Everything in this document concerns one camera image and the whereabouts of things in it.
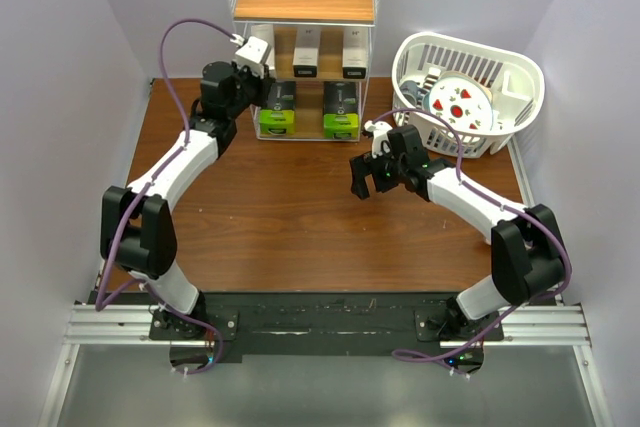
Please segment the black green razor box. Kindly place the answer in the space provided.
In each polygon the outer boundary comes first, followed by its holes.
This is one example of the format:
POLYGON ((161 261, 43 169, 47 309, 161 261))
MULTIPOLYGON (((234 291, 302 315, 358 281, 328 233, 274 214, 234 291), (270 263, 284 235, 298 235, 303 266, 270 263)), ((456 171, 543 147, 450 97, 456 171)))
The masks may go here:
POLYGON ((275 82, 269 92, 265 108, 260 109, 260 134, 287 136, 295 133, 296 83, 275 82))
POLYGON ((332 140, 354 140, 359 129, 358 86, 355 82, 323 84, 323 132, 332 140))

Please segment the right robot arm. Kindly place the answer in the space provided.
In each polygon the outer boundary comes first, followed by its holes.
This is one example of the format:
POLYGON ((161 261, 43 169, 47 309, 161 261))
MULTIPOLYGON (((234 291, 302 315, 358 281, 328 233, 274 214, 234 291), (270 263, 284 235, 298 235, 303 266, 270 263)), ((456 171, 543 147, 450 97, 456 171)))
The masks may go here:
POLYGON ((371 189, 384 193, 404 186, 455 213, 491 247, 490 274, 447 302, 444 327, 452 337, 469 339, 481 319, 566 283, 569 262, 550 208, 511 202, 471 180, 456 164, 430 158, 412 125, 369 121, 364 133, 372 144, 350 161, 354 195, 366 199, 371 189))

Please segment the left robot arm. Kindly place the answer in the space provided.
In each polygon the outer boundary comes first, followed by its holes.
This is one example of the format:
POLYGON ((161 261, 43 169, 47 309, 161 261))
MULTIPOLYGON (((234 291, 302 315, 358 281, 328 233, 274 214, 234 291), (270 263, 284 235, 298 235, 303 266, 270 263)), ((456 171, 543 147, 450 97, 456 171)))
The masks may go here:
POLYGON ((197 179, 229 148, 236 120, 251 106, 266 104, 274 79, 268 64, 216 61, 202 70, 200 95, 185 111, 186 126, 175 144, 143 176, 126 187, 109 187, 101 207, 103 273, 113 267, 154 296, 160 324, 185 339, 211 331, 203 293, 177 263, 172 213, 197 179))

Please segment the narrow silver razor box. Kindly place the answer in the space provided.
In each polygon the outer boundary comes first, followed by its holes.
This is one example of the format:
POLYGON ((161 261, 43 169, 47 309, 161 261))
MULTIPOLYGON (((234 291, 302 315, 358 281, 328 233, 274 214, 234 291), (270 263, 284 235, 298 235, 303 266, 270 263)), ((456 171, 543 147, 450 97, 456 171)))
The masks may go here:
POLYGON ((369 60, 369 29, 344 27, 342 41, 342 74, 344 79, 364 79, 369 60))

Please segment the silver box with H logo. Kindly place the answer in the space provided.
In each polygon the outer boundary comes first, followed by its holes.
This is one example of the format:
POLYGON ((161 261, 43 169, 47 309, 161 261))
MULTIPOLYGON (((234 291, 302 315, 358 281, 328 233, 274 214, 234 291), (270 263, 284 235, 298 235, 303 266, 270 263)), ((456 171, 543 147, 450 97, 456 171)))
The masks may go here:
POLYGON ((295 77, 317 77, 320 43, 320 27, 299 26, 297 28, 292 61, 295 77))

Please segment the small silver box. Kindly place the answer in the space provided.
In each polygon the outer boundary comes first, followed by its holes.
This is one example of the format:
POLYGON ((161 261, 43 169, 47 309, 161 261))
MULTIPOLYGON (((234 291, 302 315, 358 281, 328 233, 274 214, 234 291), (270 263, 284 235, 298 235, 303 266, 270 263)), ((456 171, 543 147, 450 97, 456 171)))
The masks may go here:
POLYGON ((254 24, 251 26, 251 35, 264 40, 269 45, 267 65, 270 71, 275 71, 275 35, 272 24, 254 24))

